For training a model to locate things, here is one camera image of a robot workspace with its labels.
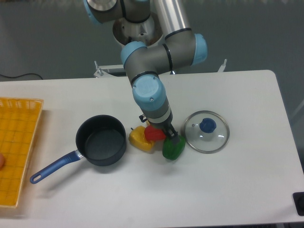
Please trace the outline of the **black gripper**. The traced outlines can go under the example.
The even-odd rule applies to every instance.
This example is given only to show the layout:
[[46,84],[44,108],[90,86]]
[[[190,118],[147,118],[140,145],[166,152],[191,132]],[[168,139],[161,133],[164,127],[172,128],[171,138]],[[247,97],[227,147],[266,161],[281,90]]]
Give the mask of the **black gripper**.
[[149,118],[147,120],[146,116],[144,114],[139,116],[139,119],[142,123],[146,125],[152,125],[156,129],[161,129],[164,134],[167,136],[167,138],[171,141],[172,144],[178,144],[180,142],[180,138],[178,135],[178,132],[173,129],[172,126],[172,117],[168,117],[165,121],[161,123],[156,123],[155,119]]

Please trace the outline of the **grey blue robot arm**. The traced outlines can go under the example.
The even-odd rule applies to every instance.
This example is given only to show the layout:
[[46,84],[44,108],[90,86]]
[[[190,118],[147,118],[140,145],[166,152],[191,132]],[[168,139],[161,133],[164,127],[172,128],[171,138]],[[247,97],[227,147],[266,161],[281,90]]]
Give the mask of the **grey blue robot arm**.
[[171,140],[179,136],[172,126],[172,111],[160,74],[203,62],[208,55],[201,34],[193,33],[180,0],[156,0],[156,15],[164,43],[154,47],[145,41],[156,31],[148,0],[86,0],[88,16],[98,23],[120,21],[127,39],[121,51],[122,65],[132,86],[133,97],[149,123]]

